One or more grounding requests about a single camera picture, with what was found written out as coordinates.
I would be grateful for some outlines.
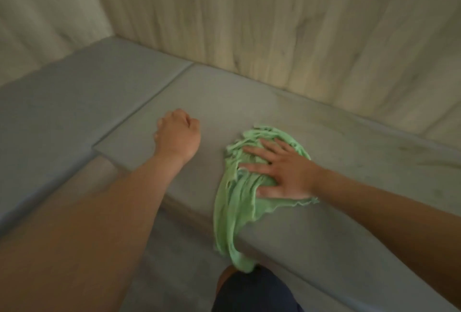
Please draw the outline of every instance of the wood grain panel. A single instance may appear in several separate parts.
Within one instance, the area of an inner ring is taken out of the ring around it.
[[[103,2],[130,40],[461,148],[461,0]]]
[[[0,85],[110,35],[99,0],[0,0]]]

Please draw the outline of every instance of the fist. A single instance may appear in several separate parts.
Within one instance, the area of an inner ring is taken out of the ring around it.
[[[183,166],[199,148],[200,122],[182,109],[167,112],[157,121],[154,140],[155,156],[178,160]]]

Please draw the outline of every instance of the green rag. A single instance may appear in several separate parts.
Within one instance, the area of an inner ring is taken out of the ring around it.
[[[234,266],[245,273],[253,270],[256,262],[245,257],[234,246],[234,237],[248,222],[258,220],[264,213],[273,212],[279,206],[295,206],[318,203],[317,198],[304,200],[263,199],[256,197],[259,186],[275,186],[276,181],[267,175],[239,169],[239,163],[267,163],[260,157],[245,153],[243,146],[263,147],[259,139],[278,138],[292,146],[296,152],[310,160],[309,155],[289,134],[269,126],[255,126],[243,133],[243,139],[227,146],[225,171],[216,194],[213,228],[216,248],[222,255],[229,255]]]

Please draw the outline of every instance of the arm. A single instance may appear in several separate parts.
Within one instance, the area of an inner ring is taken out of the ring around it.
[[[0,310],[118,310],[164,193],[200,143],[184,111],[157,125],[141,167],[106,192],[37,211],[0,241]]]
[[[461,217],[361,184],[323,169],[283,141],[262,140],[265,149],[245,151],[271,164],[240,164],[273,177],[278,186],[259,187],[266,198],[318,196],[368,229],[403,263],[461,308]]]

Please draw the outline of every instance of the dark blue shorts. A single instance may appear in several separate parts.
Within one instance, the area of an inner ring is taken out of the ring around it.
[[[236,272],[222,285],[212,312],[303,312],[290,289],[269,269]]]

